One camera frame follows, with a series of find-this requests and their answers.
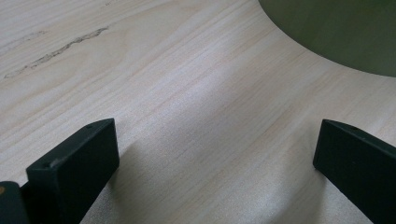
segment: wood grain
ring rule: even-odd
[[[370,223],[312,165],[322,119],[396,145],[396,79],[298,45],[256,0],[1,1],[0,176],[115,118],[83,223]]]

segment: light wood tabletop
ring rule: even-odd
[[[1,1],[1,180],[107,118],[120,169],[82,223],[371,223],[312,160],[323,119],[396,145],[396,78],[257,0]]]

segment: curved green edge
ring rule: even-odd
[[[395,0],[259,0],[304,47],[336,63],[396,77]]]

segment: green round container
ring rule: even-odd
[[[295,41],[336,63],[396,77],[396,0],[259,0]]]

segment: green bowl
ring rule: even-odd
[[[336,63],[396,77],[396,0],[259,0],[295,41]]]

